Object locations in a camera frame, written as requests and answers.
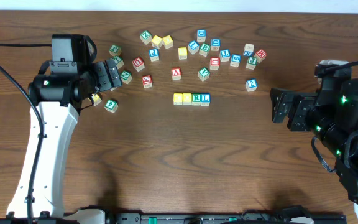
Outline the yellow C block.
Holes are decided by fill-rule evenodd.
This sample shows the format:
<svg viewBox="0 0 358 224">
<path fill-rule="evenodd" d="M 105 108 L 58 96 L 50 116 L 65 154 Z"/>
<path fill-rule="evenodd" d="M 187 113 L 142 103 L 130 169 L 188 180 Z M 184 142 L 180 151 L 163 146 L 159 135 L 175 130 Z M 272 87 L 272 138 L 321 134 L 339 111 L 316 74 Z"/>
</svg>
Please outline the yellow C block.
<svg viewBox="0 0 358 224">
<path fill-rule="evenodd" d="M 173 104 L 175 106 L 179 106 L 183 104 L 183 94 L 182 93 L 174 93 L 173 94 Z"/>
</svg>

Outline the green R block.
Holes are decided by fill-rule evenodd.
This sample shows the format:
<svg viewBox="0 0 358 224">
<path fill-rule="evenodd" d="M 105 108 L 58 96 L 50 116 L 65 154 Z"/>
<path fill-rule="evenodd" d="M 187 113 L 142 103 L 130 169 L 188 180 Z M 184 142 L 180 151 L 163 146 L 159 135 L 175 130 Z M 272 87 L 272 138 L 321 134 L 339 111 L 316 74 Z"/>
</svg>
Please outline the green R block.
<svg viewBox="0 0 358 224">
<path fill-rule="evenodd" d="M 200 106 L 201 105 L 201 95 L 199 93 L 192 94 L 191 105 L 192 106 Z"/>
</svg>

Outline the yellow O block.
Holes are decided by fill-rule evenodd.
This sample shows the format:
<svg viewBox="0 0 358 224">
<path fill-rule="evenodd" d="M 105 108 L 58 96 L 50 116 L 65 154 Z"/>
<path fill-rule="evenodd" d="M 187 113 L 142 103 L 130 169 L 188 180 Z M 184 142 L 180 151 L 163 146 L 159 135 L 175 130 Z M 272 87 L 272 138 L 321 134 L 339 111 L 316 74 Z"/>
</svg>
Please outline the yellow O block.
<svg viewBox="0 0 358 224">
<path fill-rule="evenodd" d="M 183 93 L 182 94 L 182 105 L 191 105 L 192 104 L 192 94 Z"/>
</svg>

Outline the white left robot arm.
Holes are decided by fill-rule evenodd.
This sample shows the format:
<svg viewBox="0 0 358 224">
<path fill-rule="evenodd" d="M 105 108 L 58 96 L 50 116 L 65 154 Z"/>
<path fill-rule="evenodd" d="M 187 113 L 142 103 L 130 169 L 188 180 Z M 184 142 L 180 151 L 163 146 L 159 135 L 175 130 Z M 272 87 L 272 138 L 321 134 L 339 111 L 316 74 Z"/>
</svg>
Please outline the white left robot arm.
<svg viewBox="0 0 358 224">
<path fill-rule="evenodd" d="M 0 71 L 31 106 L 30 134 L 21 177 L 0 223 L 114 223 L 106 209 L 89 206 L 65 214 L 63 181 L 70 140 L 82 102 L 122 85 L 112 59 L 95 62 L 97 48 L 87 35 L 54 34 L 45 61 L 28 89 Z"/>
</svg>

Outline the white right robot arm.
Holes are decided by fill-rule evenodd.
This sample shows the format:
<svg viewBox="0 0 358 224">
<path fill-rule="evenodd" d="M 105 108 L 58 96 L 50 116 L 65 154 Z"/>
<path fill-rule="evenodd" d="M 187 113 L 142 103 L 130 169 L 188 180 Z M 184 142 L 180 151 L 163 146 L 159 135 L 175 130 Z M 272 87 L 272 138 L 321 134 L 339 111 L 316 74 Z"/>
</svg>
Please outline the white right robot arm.
<svg viewBox="0 0 358 224">
<path fill-rule="evenodd" d="M 314 76 L 320 88 L 314 93 L 273 88 L 270 98 L 274 123 L 288 118 L 290 131 L 311 131 L 311 141 L 320 140 L 335 156 L 335 165 L 330 167 L 312 147 L 320 164 L 339 177 L 358 219 L 358 78 L 352 77 L 355 66 L 358 61 L 322 60 L 315 66 Z"/>
</svg>

